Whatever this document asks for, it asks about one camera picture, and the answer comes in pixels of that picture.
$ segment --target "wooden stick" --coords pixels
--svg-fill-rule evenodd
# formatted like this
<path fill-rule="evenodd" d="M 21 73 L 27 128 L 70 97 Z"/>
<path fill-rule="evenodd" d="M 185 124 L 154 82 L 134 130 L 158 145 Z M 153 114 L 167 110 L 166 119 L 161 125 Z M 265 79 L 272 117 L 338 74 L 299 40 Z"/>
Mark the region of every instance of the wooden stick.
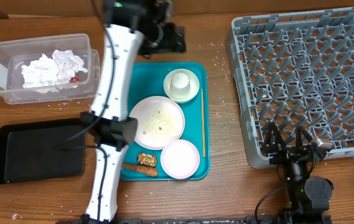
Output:
<path fill-rule="evenodd" d="M 123 163 L 123 167 L 126 169 L 129 169 L 129 170 L 138 172 L 140 174 L 148 175 L 149 177 L 157 177 L 157 175 L 159 175 L 159 172 L 157 171 L 157 169 L 155 169 L 153 167 L 125 164 L 125 163 Z"/>
<path fill-rule="evenodd" d="M 203 138 L 203 157 L 206 158 L 206 141 L 204 138 L 204 102 L 203 102 L 203 89 L 202 89 L 202 138 Z"/>

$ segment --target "brown food item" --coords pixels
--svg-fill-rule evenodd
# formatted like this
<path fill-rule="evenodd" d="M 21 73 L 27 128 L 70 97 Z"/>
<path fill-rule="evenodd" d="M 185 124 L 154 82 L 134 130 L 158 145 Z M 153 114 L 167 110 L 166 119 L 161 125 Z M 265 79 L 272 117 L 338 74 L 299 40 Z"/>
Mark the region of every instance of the brown food item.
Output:
<path fill-rule="evenodd" d="M 141 152 L 138 154 L 138 163 L 140 165 L 155 167 L 157 165 L 157 157 Z"/>
<path fill-rule="evenodd" d="M 157 175 L 159 175 L 159 172 L 157 171 L 157 169 L 152 168 L 152 167 L 125 164 L 125 163 L 123 163 L 123 167 L 126 169 L 129 169 L 129 170 L 138 172 L 140 174 L 148 175 L 149 177 L 157 177 Z"/>

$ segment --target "white bowl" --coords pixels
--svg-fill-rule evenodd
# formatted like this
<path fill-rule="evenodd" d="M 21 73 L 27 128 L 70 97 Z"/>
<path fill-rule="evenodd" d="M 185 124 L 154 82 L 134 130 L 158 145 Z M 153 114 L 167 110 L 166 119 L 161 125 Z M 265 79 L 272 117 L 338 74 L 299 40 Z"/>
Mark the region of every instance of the white bowl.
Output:
<path fill-rule="evenodd" d="M 183 97 L 176 97 L 170 91 L 171 79 L 177 73 L 184 73 L 189 78 L 190 88 L 189 88 L 189 91 L 186 93 L 186 95 L 183 96 Z M 176 70 L 173 70 L 173 71 L 169 72 L 165 76 L 164 83 L 163 83 L 163 88 L 164 88 L 164 91 L 165 91 L 166 95 L 171 100 L 174 100 L 177 103 L 186 103 L 186 102 L 190 101 L 191 99 L 193 99 L 197 95 L 197 93 L 199 92 L 199 89 L 200 89 L 200 82 L 199 82 L 199 79 L 197 78 L 197 76 L 193 72 L 191 72 L 190 70 L 187 70 L 187 69 L 176 69 Z"/>
<path fill-rule="evenodd" d="M 160 162 L 164 172 L 170 177 L 186 179 L 198 169 L 200 154 L 191 142 L 179 139 L 164 147 Z"/>
<path fill-rule="evenodd" d="M 170 141 L 181 138 L 185 116 L 181 107 L 164 96 L 151 96 L 141 100 L 130 117 L 138 119 L 135 141 L 142 147 L 161 150 Z"/>

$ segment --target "white cup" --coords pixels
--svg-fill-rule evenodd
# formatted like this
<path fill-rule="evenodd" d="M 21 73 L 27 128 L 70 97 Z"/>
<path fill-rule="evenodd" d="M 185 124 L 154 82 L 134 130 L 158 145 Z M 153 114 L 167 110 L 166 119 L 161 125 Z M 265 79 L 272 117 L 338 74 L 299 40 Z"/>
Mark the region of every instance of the white cup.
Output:
<path fill-rule="evenodd" d="M 190 92 L 190 82 L 187 74 L 179 72 L 171 77 L 170 93 L 176 98 L 186 98 Z"/>

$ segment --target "gray plastic crate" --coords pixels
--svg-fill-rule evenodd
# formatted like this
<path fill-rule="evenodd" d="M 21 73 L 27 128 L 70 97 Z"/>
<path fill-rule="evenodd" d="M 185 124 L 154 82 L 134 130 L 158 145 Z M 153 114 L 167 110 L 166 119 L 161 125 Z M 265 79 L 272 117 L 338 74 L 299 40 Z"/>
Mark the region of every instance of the gray plastic crate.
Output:
<path fill-rule="evenodd" d="M 332 140 L 328 159 L 354 157 L 354 7 L 238 17 L 226 51 L 252 167 L 270 167 L 261 144 L 273 121 L 288 144 L 301 125 Z"/>

